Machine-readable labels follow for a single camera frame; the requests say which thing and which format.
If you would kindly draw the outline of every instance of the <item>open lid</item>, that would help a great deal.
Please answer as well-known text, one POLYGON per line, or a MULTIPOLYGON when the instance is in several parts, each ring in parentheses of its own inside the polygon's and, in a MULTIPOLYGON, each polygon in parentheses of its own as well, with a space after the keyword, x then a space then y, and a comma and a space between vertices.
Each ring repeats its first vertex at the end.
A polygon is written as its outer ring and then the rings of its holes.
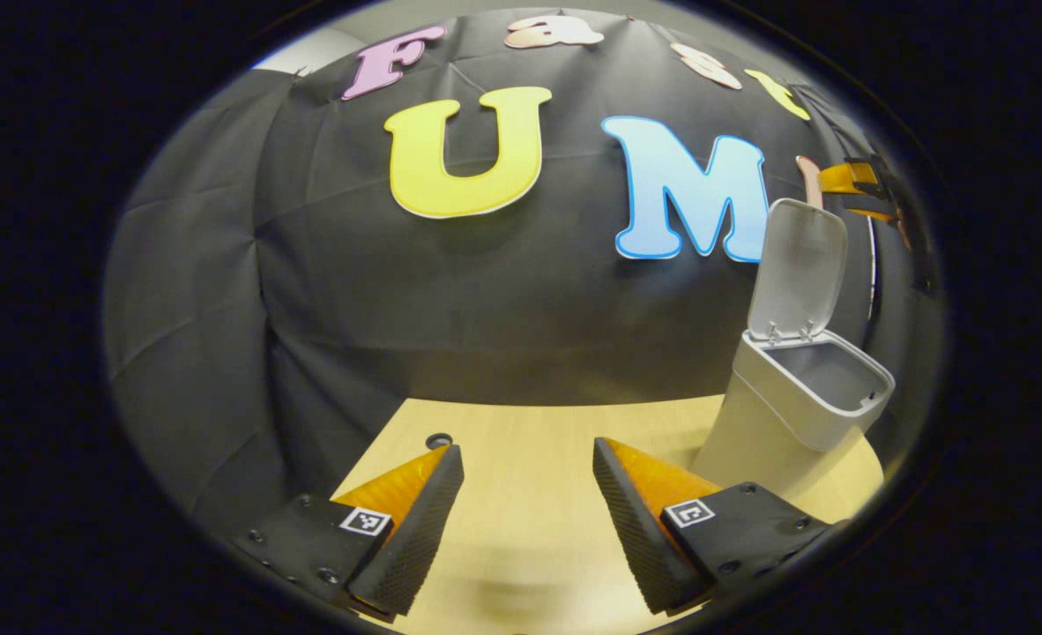
POLYGON ((754 339, 816 334, 827 327, 846 268, 846 225, 792 198, 768 210, 764 252, 755 273, 747 328, 754 339))

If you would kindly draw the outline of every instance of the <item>orange object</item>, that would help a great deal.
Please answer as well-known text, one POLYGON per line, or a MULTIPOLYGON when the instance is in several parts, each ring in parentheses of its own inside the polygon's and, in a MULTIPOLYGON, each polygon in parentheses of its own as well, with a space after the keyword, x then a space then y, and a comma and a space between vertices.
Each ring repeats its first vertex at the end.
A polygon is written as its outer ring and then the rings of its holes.
POLYGON ((833 165, 819 172, 819 187, 832 194, 870 194, 857 188, 855 184, 878 185, 877 175, 870 164, 850 162, 833 165))
POLYGON ((846 209, 846 212, 852 212, 854 214, 861 214, 862 216, 876 218, 876 220, 884 220, 885 222, 896 220, 895 216, 890 216, 888 214, 880 212, 872 212, 871 210, 868 209, 846 209))
POLYGON ((622 469, 630 478, 630 483, 634 483, 639 498, 642 499, 646 509, 650 510, 650 516, 653 516, 654 522, 658 522, 659 528, 662 528, 662 533, 674 546, 678 546, 673 536, 666 530, 666 526, 662 523, 663 507, 701 498, 702 495, 716 494, 722 488, 699 478, 699 475, 687 472, 673 463, 660 461, 644 451, 614 441, 614 439, 602 439, 615 451, 616 458, 622 464, 622 469))
POLYGON ((392 514, 392 532, 388 535, 388 539, 392 539, 449 447, 451 446, 444 445, 427 451, 331 500, 341 503, 342 506, 364 507, 392 514))

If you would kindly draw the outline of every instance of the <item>pink letter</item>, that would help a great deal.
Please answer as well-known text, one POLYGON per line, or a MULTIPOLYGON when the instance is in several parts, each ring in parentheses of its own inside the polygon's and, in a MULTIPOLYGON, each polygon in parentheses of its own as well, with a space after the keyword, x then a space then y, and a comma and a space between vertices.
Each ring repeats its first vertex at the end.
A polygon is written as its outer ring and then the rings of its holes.
POLYGON ((822 209, 822 186, 819 185, 819 166, 808 157, 795 157, 799 173, 803 176, 803 189, 807 192, 807 204, 822 209))
POLYGON ((341 99, 351 100, 352 97, 358 97, 372 92, 372 90, 383 89, 384 86, 396 83, 400 77, 403 77, 403 72, 393 70, 392 65, 395 65, 396 62, 404 67, 414 65, 423 54, 423 41, 439 40, 443 35, 447 35, 447 29, 432 26, 421 29, 421 31, 410 32, 402 38, 380 42, 374 47, 368 47, 356 53, 361 59, 361 66, 356 70, 356 79, 352 81, 352 86, 349 86, 348 90, 345 90, 341 99))

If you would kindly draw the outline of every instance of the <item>pink letter f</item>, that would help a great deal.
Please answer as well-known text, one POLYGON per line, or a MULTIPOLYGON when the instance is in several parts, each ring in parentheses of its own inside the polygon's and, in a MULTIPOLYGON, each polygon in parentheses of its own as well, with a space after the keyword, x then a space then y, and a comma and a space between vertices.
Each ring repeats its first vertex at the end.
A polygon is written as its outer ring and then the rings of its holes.
POLYGON ((423 41, 439 40, 443 35, 447 35, 447 29, 444 27, 427 27, 395 40, 380 42, 374 47, 368 47, 356 53, 361 59, 361 66, 356 70, 356 79, 352 81, 352 86, 349 86, 348 90, 345 90, 341 99, 351 100, 352 97, 396 83, 400 77, 403 77, 403 72, 393 70, 392 66, 396 62, 404 67, 415 64, 423 54, 423 41))

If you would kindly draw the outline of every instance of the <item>blue letter m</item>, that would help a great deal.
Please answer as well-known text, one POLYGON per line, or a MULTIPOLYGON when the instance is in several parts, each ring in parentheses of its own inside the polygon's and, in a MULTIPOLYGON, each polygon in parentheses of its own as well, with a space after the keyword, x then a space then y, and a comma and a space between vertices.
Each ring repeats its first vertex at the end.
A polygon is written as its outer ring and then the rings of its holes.
POLYGON ((627 156, 630 225, 615 238, 619 253, 645 259, 678 255, 681 237, 667 222, 670 197, 697 253, 712 252, 725 210, 731 206, 725 253, 734 261, 760 262, 768 220, 760 148, 736 137, 718 137, 710 166, 702 172, 690 150, 662 123, 607 117, 600 126, 622 143, 627 156))

